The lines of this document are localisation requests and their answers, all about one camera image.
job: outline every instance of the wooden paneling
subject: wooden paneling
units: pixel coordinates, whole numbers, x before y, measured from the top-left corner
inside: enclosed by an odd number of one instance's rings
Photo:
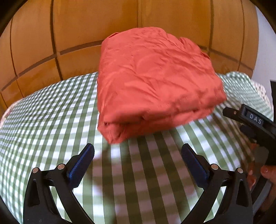
[[[254,69],[259,44],[259,25],[255,5],[249,0],[242,0],[245,29],[241,62]]]
[[[17,79],[24,97],[60,81],[55,59],[51,59],[26,72]]]
[[[210,52],[210,59],[214,67],[215,72],[220,74],[226,74],[231,71],[238,70],[238,62],[226,58],[214,52]]]
[[[101,46],[86,47],[58,56],[63,79],[98,71]]]
[[[11,21],[0,37],[0,89],[15,77],[10,52],[10,24]]]
[[[240,60],[243,43],[243,11],[240,0],[213,0],[212,49]]]
[[[251,78],[252,75],[253,75],[253,70],[247,68],[247,67],[244,66],[244,65],[240,65],[239,71],[240,71],[240,72],[243,72],[243,73],[245,73],[245,74],[247,74],[250,78]]]
[[[5,88],[2,92],[3,99],[9,107],[14,102],[23,98],[20,89],[18,87],[17,81],[13,81],[7,88]]]
[[[208,47],[210,0],[141,0],[141,26],[157,26],[176,37]]]
[[[207,49],[200,49],[202,52],[208,54],[208,50]]]
[[[137,27],[137,0],[54,1],[57,51]]]
[[[7,109],[7,106],[6,106],[5,102],[4,102],[2,94],[0,93],[0,119],[4,115],[6,109]]]
[[[51,0],[28,0],[14,15],[11,46],[17,74],[53,54],[50,6]]]

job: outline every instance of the human hand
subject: human hand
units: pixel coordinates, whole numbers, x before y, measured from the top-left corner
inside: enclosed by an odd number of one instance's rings
[[[247,176],[249,189],[251,189],[255,185],[256,179],[257,179],[253,174],[253,170],[254,170],[254,163],[251,163],[248,166],[248,176]],[[265,199],[265,201],[260,207],[260,210],[264,212],[269,209],[269,207],[272,205],[273,201],[276,198],[276,166],[262,166],[261,175],[264,178],[270,180],[271,183],[273,184],[267,198]]]

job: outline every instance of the blue gripper pad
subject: blue gripper pad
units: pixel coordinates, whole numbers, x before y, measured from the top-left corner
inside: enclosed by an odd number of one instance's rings
[[[71,189],[79,186],[85,172],[95,155],[94,146],[88,143],[79,155],[73,156],[68,163],[67,177]]]
[[[209,179],[208,161],[203,156],[197,155],[187,143],[181,148],[181,156],[197,186],[205,190]]]

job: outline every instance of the checkered fabric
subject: checkered fabric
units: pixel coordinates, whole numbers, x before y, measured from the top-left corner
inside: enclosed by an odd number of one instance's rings
[[[266,89],[262,84],[259,84],[255,82],[254,80],[251,80],[253,86],[256,88],[257,93],[263,98],[263,100],[266,102],[266,104],[273,110],[273,104],[270,102],[268,96],[266,95]]]
[[[23,223],[24,195],[32,168],[54,169],[89,142],[95,157],[74,194],[97,224],[180,223],[196,204],[198,188],[181,159],[184,143],[209,163],[235,170],[252,161],[239,124],[223,117],[225,106],[245,103],[270,119],[273,111],[242,73],[219,75],[227,101],[204,119],[109,145],[97,130],[97,73],[61,81],[24,98],[0,129],[0,195]],[[221,189],[207,219],[214,217]],[[61,216],[69,220],[55,188]]]

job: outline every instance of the folded sheet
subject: folded sheet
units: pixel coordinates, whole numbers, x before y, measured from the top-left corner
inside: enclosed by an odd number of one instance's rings
[[[156,27],[105,39],[97,83],[98,130],[108,143],[203,118],[226,100],[208,55]]]

